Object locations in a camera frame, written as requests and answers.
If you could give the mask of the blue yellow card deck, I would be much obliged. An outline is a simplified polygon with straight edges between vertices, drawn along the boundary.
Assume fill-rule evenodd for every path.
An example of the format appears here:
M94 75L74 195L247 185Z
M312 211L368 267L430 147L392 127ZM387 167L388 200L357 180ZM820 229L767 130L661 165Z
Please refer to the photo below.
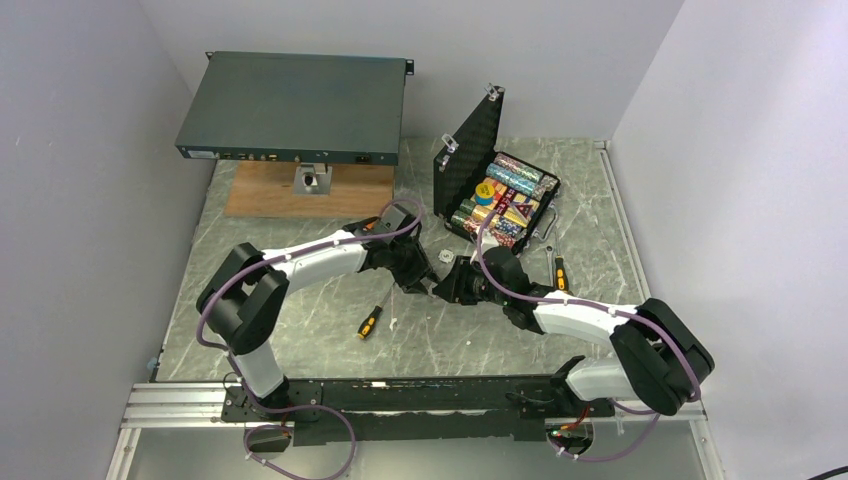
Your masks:
M540 208L537 200L523 194L503 196L498 200L498 213L507 220L526 228Z

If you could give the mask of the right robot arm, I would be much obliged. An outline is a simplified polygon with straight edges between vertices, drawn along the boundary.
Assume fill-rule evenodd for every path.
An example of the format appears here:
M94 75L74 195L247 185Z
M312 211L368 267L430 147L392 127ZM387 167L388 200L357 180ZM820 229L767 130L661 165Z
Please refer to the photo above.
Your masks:
M593 401L622 399L672 416L700 399L701 384L715 369L712 355L664 301L616 305L579 298L532 281L506 247L488 250L479 261L456 258L433 292L464 306L496 304L521 330L611 349L604 359L574 356L550 377L552 404L564 415Z

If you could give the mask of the red triangular dealer token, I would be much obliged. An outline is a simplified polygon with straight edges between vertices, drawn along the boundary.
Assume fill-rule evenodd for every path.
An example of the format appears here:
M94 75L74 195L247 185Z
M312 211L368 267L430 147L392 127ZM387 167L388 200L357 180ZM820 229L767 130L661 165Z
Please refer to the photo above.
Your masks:
M526 226L532 220L537 210L537 203L533 200L518 202L513 201L508 207L508 212L515 223Z

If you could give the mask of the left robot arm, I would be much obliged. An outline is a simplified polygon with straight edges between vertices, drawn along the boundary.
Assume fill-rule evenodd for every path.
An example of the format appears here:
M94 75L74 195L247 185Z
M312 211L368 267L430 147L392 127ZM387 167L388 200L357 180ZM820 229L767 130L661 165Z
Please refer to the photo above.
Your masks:
M334 233L278 250L245 242L234 247L196 301L198 327L210 328L245 381L248 407L264 420L289 404L289 380L270 337L286 297L346 274L385 269L407 294L430 294L438 283L419 241L421 219L400 205Z

